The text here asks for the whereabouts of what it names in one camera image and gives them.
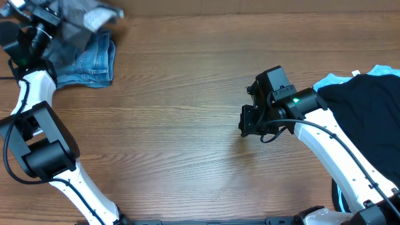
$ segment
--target jeans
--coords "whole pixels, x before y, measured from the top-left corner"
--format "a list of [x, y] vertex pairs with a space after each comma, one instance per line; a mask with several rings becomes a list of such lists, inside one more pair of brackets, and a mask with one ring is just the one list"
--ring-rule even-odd
[[[400, 69], [392, 69], [390, 66], [380, 66], [376, 65], [371, 71], [367, 73], [368, 75], [372, 76], [382, 76], [393, 74], [400, 77]], [[328, 74], [324, 79], [318, 81], [314, 84], [313, 88], [315, 91], [318, 91], [319, 88], [324, 86], [328, 86], [331, 84], [342, 84], [348, 82], [353, 77], [339, 77], [335, 76], [334, 74]]]
[[[85, 51], [79, 52], [64, 46], [49, 57], [57, 72], [57, 89], [67, 85], [81, 84], [90, 88], [105, 88], [114, 78], [116, 47], [110, 40], [110, 31], [101, 30], [93, 35]], [[75, 56], [66, 64], [67, 57]]]

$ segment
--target black t-shirt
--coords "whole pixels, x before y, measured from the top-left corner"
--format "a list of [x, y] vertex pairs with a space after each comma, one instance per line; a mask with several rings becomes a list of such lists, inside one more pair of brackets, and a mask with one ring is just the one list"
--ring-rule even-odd
[[364, 157], [400, 186], [400, 77], [357, 75], [318, 94]]

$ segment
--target light blue fabric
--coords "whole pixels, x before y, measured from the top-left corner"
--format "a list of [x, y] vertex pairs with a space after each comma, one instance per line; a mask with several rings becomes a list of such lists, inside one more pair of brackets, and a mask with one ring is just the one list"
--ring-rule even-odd
[[[400, 77], [400, 69], [392, 69], [390, 66], [381, 66], [381, 65], [376, 65], [371, 71], [367, 73], [368, 75], [372, 76], [382, 76], [382, 75], [388, 75], [388, 74], [393, 74], [396, 76]], [[343, 84], [351, 80], [353, 77], [339, 77], [335, 76], [334, 74], [328, 74], [324, 79], [318, 81], [316, 84], [314, 84], [313, 88], [315, 91], [318, 91], [319, 88], [322, 88], [324, 86], [328, 86], [331, 84]]]
[[[67, 85], [82, 84], [90, 88], [110, 86], [114, 78], [116, 47], [110, 40], [110, 31], [101, 30], [94, 35], [84, 52], [64, 46], [54, 52], [50, 60], [57, 72], [57, 89]], [[75, 55], [69, 64], [65, 56]]]

